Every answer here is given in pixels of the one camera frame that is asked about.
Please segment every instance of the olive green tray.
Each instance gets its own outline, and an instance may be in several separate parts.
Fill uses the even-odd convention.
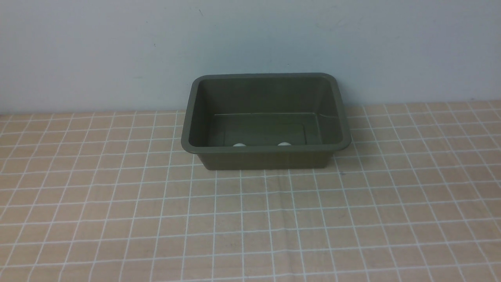
[[[324,73],[202,76],[181,136],[208,170],[322,168],[350,142],[338,84]]]

